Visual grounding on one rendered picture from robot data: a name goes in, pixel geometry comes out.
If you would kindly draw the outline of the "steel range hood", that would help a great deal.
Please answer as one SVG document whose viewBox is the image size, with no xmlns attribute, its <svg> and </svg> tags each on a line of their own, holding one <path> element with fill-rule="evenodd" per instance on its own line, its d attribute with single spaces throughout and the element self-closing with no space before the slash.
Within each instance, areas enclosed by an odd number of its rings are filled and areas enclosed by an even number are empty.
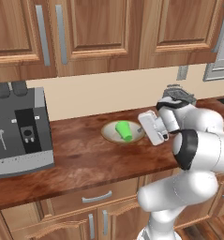
<svg viewBox="0 0 224 240">
<path fill-rule="evenodd" d="M 205 82 L 224 80 L 224 37 L 217 52 L 216 61 L 206 65 L 203 80 Z"/>
</svg>

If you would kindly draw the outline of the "beige bowl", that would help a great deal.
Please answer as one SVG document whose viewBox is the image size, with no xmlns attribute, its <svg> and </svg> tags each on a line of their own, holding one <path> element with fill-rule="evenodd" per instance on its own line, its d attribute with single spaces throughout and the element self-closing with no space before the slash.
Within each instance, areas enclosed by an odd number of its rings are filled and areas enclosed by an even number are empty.
<svg viewBox="0 0 224 240">
<path fill-rule="evenodd" d="M 109 142 L 121 144 L 135 143 L 145 136 L 145 132 L 140 124 L 138 124 L 137 122 L 128 121 L 132 138 L 130 141 L 125 141 L 119 134 L 119 132 L 115 129 L 116 124 L 117 121 L 112 121 L 106 124 L 101 130 L 101 135 Z"/>
</svg>

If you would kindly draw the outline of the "wooden base cupboard door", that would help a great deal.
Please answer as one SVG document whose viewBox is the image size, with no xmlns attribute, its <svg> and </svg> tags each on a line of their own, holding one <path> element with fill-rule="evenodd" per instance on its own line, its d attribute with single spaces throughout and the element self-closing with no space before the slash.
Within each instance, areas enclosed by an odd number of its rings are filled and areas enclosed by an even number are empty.
<svg viewBox="0 0 224 240">
<path fill-rule="evenodd" d="M 108 234 L 103 234 L 102 210 L 107 210 Z M 149 214 L 144 212 L 135 198 L 111 203 L 97 209 L 98 240 L 136 240 L 146 226 Z"/>
<path fill-rule="evenodd" d="M 97 240 L 97 211 L 55 217 L 49 221 L 13 231 L 14 240 L 91 240 L 88 215 L 93 214 Z"/>
<path fill-rule="evenodd" d="M 218 183 L 218 192 L 209 211 L 210 217 L 221 217 L 224 215 L 224 198 L 222 197 L 224 194 L 224 174 L 218 177 Z"/>
</svg>

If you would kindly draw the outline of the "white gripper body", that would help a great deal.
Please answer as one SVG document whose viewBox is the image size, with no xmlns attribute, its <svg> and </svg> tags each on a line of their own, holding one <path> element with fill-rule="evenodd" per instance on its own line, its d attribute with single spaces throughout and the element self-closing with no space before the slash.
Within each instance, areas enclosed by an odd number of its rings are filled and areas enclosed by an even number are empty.
<svg viewBox="0 0 224 240">
<path fill-rule="evenodd" d="M 160 117 L 157 117 L 153 111 L 149 110 L 140 113 L 138 120 L 153 145 L 164 143 L 165 127 Z"/>
</svg>

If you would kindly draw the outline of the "wooden wall cupboard door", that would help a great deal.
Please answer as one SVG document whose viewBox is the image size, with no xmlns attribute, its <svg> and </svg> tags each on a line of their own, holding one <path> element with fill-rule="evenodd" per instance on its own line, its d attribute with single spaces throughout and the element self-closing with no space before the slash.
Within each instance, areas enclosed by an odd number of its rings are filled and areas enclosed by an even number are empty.
<svg viewBox="0 0 224 240">
<path fill-rule="evenodd" d="M 44 65 L 36 5 L 42 5 L 51 65 Z M 0 83 L 53 78 L 48 0 L 0 0 Z"/>
<path fill-rule="evenodd" d="M 62 5 L 67 64 L 61 62 L 55 5 Z M 139 66 L 142 0 L 48 0 L 60 77 L 133 70 Z"/>
<path fill-rule="evenodd" d="M 224 0 L 144 0 L 139 67 L 212 63 Z"/>
</svg>

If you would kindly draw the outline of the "wooden drawer front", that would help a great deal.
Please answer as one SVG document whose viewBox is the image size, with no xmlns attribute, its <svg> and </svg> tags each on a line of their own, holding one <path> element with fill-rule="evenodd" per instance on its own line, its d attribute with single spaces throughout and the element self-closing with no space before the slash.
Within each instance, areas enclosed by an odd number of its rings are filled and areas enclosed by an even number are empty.
<svg viewBox="0 0 224 240">
<path fill-rule="evenodd" d="M 68 193 L 66 195 L 51 198 L 52 208 L 54 213 L 58 216 L 83 208 L 121 200 L 134 196 L 137 193 L 138 188 L 143 185 L 143 182 L 144 177 L 141 176 L 104 186 L 92 187 L 85 190 Z M 104 195 L 110 190 L 112 191 L 112 196 L 110 198 L 98 202 L 82 203 L 82 197 L 93 198 Z"/>
</svg>

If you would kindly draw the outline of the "grey wall socket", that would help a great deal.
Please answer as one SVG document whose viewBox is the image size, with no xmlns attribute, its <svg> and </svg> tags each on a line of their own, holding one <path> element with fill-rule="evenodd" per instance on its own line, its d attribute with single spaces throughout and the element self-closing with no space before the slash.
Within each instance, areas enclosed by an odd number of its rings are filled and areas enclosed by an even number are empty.
<svg viewBox="0 0 224 240">
<path fill-rule="evenodd" d="M 177 81 L 182 81 L 187 78 L 188 66 L 180 66 L 177 73 Z"/>
</svg>

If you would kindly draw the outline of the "green cup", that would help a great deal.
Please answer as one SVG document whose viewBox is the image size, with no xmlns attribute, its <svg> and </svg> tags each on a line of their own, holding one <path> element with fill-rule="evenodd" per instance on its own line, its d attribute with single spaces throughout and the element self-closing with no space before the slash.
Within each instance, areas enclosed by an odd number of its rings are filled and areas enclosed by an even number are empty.
<svg viewBox="0 0 224 240">
<path fill-rule="evenodd" d="M 119 121 L 115 125 L 115 130 L 124 141 L 130 142 L 132 140 L 132 133 L 128 121 Z"/>
</svg>

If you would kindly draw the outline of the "grey coffee machine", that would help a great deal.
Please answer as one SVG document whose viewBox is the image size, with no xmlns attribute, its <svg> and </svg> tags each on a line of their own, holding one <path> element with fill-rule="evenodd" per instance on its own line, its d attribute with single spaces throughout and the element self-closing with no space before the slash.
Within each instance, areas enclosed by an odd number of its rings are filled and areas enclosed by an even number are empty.
<svg viewBox="0 0 224 240">
<path fill-rule="evenodd" d="M 0 178 L 54 166 L 44 89 L 0 83 Z"/>
</svg>

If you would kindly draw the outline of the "grey lumpy object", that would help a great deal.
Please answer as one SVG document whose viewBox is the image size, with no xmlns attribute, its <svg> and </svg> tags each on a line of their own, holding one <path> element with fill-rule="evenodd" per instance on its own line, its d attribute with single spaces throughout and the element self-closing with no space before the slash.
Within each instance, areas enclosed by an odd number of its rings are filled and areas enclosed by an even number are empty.
<svg viewBox="0 0 224 240">
<path fill-rule="evenodd" d="M 163 97 L 171 97 L 174 99 L 185 100 L 192 105 L 196 105 L 197 99 L 190 94 L 180 84 L 168 84 L 163 92 Z"/>
</svg>

